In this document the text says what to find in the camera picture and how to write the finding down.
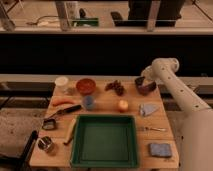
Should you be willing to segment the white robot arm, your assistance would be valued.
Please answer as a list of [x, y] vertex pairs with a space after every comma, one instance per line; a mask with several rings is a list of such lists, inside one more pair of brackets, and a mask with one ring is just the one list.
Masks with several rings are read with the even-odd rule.
[[176, 76], [178, 70], [176, 58], [156, 58], [141, 75], [148, 80], [159, 78], [187, 115], [179, 171], [213, 171], [213, 108]]

